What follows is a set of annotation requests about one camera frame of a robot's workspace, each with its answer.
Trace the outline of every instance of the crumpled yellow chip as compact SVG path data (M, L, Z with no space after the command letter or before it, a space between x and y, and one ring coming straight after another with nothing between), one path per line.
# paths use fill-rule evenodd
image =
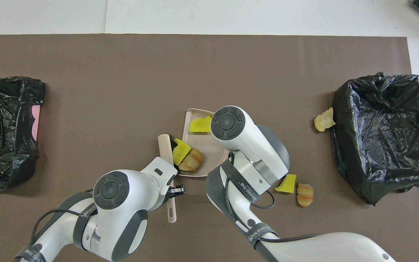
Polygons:
M333 113L334 111L331 107L328 110L324 111L321 115L315 117L315 127L318 131L324 132L326 128L330 128L331 126L336 124L332 119Z

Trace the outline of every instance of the white robotic arm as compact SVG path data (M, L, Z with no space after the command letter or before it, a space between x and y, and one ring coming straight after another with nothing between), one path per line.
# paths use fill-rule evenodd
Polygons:
M184 194L171 188L177 170L155 158L142 171L115 170L103 175L93 192L80 192L60 204L40 233L15 261L51 262L68 244L112 262L132 254L143 239L148 211Z
M331 233L280 239L251 212L260 195L290 167L289 154L268 128L256 126L236 106L214 114L211 133L232 151L231 158L208 174L206 194L246 236L246 241L269 262L395 262L372 240L353 233Z

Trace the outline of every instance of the trash bag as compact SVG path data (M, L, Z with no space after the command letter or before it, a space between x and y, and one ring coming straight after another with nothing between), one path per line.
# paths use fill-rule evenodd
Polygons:
M351 79L335 93L332 147L339 173L367 204L419 187L417 75Z
M38 143L32 137L32 106L41 105L45 84L37 79L0 78L0 191L30 179Z

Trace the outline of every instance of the gray strap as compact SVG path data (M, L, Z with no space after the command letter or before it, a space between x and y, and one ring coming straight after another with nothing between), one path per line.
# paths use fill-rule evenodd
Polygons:
M248 230L246 234L246 241L254 249L256 242L266 233L276 234L270 226L265 223L258 223Z
M46 262L45 257L32 246L25 246L14 258L24 258L28 262Z
M73 244L83 250L86 250L83 248L82 245L82 237L83 237L83 231L85 230L85 227L87 226L88 220L93 215L93 213L96 213L96 205L95 203L91 203L86 209L80 213L80 215L77 217L77 222L75 223L75 226L73 228Z
M240 172L231 164L229 160L224 161L221 167L226 173L227 177L234 183L236 188L242 193L246 199L252 204L260 199L260 195L255 189L247 182L247 180L240 174Z

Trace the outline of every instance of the brown tablecloth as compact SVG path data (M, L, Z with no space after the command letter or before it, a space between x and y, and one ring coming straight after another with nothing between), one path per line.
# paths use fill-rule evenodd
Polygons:
M158 135L181 137L186 109L230 104L271 128L297 182L315 188L310 207L275 192L275 207L255 210L280 237L350 231L396 260L419 261L419 189L364 204L336 170L329 131L313 127L345 81L378 71L411 73L405 38L0 35L0 77L47 84L36 173L0 192L0 261L11 261L38 217L65 197L108 171L145 167L159 154ZM177 222L167 222L165 208L150 212L145 238L126 261L262 261L208 201L204 178L178 177L182 183ZM68 246L56 261L103 260Z

